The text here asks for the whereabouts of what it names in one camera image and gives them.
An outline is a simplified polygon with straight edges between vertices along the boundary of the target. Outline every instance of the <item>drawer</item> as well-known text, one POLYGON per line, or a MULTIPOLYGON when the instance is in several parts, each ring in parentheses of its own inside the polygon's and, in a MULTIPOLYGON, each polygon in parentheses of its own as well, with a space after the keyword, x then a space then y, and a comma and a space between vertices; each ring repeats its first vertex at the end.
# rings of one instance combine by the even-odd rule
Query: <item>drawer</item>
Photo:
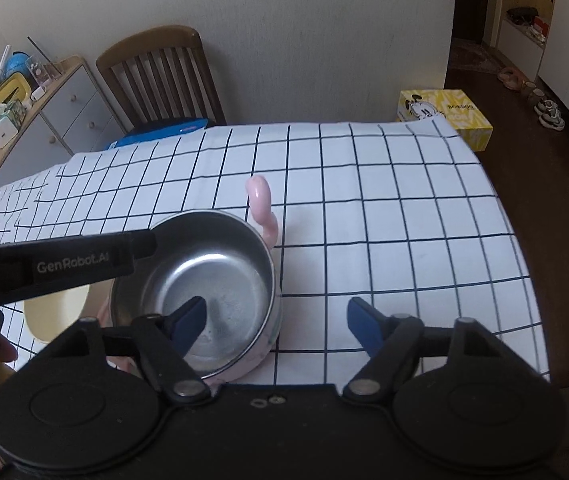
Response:
POLYGON ((42 109, 59 136, 63 136, 96 94, 96 86, 81 66, 42 109))
POLYGON ((116 119, 112 118, 106 125, 106 128, 102 131, 98 137, 98 141, 94 144, 92 152, 102 152, 106 150, 109 144, 114 142, 114 140, 119 140, 124 137, 124 132, 118 124, 116 119))
POLYGON ((43 118, 36 116, 2 163, 0 187, 55 164, 64 164, 70 158, 43 118))
POLYGON ((73 153, 90 152, 112 118, 102 96, 96 93, 62 138, 73 153))

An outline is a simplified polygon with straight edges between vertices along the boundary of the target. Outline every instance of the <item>screw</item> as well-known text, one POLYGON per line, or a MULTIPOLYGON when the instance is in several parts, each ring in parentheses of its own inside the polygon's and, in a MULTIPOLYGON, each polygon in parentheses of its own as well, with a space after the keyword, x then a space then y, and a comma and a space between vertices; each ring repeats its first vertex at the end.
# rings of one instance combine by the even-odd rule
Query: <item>screw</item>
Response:
POLYGON ((355 379, 349 383, 349 389, 357 396, 370 396, 379 392, 379 383, 372 379, 355 379))
POLYGON ((249 404, 254 408, 266 408, 269 405, 264 399, 253 399, 249 404))
POLYGON ((202 381, 197 381, 195 379, 178 381, 173 385, 173 391, 180 397, 195 397, 196 395, 201 394, 205 389, 205 384, 202 381))
POLYGON ((282 397, 281 395, 272 395, 271 397, 269 397, 269 402, 271 404, 284 404, 286 402, 286 399, 284 397, 282 397))

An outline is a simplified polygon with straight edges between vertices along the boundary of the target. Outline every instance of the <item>red box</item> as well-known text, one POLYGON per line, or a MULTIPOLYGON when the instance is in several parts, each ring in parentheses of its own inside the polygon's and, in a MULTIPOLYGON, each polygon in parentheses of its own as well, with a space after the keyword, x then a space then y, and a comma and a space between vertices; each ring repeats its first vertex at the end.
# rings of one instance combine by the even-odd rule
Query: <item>red box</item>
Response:
POLYGON ((535 27, 538 32, 541 32, 545 38, 549 35, 549 24, 545 22, 541 17, 535 17, 533 20, 533 27, 535 27))

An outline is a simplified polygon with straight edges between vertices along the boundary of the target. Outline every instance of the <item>glass cup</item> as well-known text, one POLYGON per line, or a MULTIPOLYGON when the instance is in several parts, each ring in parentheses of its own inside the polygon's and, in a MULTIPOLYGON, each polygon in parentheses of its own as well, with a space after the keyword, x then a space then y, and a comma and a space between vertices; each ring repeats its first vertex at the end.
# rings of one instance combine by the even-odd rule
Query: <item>glass cup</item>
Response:
POLYGON ((51 83, 52 77, 39 56, 29 57, 26 60, 26 66, 29 68, 29 72, 31 72, 38 86, 48 86, 51 83))

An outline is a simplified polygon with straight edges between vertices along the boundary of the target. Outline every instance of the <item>black handle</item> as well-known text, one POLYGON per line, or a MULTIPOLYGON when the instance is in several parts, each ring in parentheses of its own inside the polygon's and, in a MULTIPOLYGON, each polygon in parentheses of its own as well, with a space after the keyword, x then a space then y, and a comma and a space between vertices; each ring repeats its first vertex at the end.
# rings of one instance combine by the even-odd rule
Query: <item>black handle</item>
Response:
POLYGON ((155 250, 148 229, 0 245, 0 304, 131 274, 155 250))

